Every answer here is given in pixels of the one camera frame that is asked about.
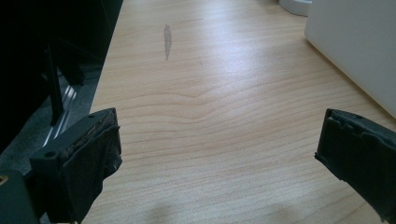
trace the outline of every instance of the floor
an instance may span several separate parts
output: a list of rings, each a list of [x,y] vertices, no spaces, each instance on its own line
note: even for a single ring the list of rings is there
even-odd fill
[[[50,126],[52,113],[50,98],[48,97],[0,155],[0,169],[17,170],[22,174],[26,174],[31,169],[29,164],[30,155],[42,148],[47,140],[56,136],[53,130],[57,128],[65,130],[89,115],[102,67],[97,64],[83,64],[81,69],[85,75],[84,85],[82,86],[70,87],[63,75],[59,74],[61,92],[64,98],[64,122],[58,122],[54,127]],[[75,93],[73,100],[67,97],[70,90]],[[46,216],[43,216],[40,222],[50,223]]]

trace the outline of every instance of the wood grain surface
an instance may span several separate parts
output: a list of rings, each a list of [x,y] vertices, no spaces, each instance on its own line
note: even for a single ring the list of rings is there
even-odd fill
[[[124,0],[92,105],[117,108],[123,164],[83,223],[381,223],[314,153],[326,108],[396,121],[305,23],[275,0]]]

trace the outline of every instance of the dark floor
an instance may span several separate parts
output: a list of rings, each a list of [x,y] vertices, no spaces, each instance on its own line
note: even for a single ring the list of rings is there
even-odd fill
[[[61,92],[64,97],[64,117],[63,124],[67,129],[83,117],[89,115],[92,99],[96,91],[96,86],[101,74],[101,66],[95,64],[85,64],[81,66],[85,75],[84,85],[72,87],[76,91],[74,100],[67,101],[66,90],[69,87],[62,74],[59,75]],[[14,138],[11,144],[0,155],[0,169],[11,169],[26,174],[30,170],[29,157],[34,152],[42,148],[46,139],[50,136],[51,127],[51,103],[48,98],[37,111],[27,120],[20,133]],[[50,223],[46,216],[41,218],[41,223]]]

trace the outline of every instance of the light wood tabletop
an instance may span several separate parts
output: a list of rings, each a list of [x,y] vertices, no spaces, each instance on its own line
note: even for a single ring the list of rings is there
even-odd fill
[[[396,121],[305,23],[276,0],[124,0],[91,110],[116,107],[123,164],[83,223],[381,223],[314,153],[327,108]]]

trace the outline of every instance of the dark background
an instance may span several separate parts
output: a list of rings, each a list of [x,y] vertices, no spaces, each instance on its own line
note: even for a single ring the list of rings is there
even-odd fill
[[[0,9],[0,153],[49,96],[47,43],[103,65],[122,0],[16,0]],[[87,52],[69,48],[70,43]]]

